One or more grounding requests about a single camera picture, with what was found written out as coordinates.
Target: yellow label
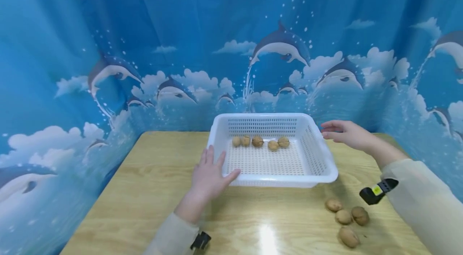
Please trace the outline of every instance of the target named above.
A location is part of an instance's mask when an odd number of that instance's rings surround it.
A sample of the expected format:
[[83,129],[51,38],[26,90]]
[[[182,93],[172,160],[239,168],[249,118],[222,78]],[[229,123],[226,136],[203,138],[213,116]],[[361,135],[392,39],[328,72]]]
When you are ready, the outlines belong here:
[[381,195],[383,193],[383,190],[381,190],[381,187],[378,186],[378,185],[375,185],[373,188],[371,188],[373,190],[373,193],[375,195]]

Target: left hand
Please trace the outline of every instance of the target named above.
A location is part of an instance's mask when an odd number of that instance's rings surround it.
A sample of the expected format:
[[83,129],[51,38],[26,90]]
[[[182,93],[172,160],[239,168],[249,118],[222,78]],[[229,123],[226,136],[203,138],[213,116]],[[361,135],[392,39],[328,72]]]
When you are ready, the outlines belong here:
[[225,152],[220,154],[214,164],[214,146],[204,149],[200,162],[195,166],[190,192],[202,200],[210,201],[218,197],[233,182],[241,170],[236,169],[228,176],[222,176],[222,167],[225,163]]

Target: basket mesh bottom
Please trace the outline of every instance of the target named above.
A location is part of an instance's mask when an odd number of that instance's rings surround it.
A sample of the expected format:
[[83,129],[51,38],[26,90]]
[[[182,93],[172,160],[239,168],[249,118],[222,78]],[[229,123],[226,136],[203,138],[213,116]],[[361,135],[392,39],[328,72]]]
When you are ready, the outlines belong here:
[[261,148],[252,145],[234,147],[231,142],[230,139],[225,161],[226,173],[240,169],[241,173],[247,175],[308,175],[304,172],[294,141],[288,148],[276,152],[268,149],[268,140],[264,140]]

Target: white plastic basket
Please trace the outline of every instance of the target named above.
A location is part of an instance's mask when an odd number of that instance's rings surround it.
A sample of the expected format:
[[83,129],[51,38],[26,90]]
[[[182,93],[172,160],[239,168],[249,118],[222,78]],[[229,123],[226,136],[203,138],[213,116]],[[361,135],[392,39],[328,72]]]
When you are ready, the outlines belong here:
[[[232,145],[235,136],[260,136],[261,148]],[[288,148],[272,152],[267,143],[287,137]],[[319,128],[304,113],[224,113],[217,115],[207,145],[215,148],[215,158],[226,151],[223,176],[234,169],[241,174],[232,186],[312,188],[331,183],[338,169]]]

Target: beige sleeve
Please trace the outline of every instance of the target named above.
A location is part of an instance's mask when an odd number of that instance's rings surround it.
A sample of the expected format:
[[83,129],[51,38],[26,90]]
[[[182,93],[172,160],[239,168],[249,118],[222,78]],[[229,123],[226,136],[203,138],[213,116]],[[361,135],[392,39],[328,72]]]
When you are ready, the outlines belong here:
[[198,236],[199,227],[171,213],[161,225],[143,255],[192,255],[190,246]]
[[463,204],[421,161],[396,161],[381,179],[399,185],[387,194],[390,203],[433,255],[462,254]]

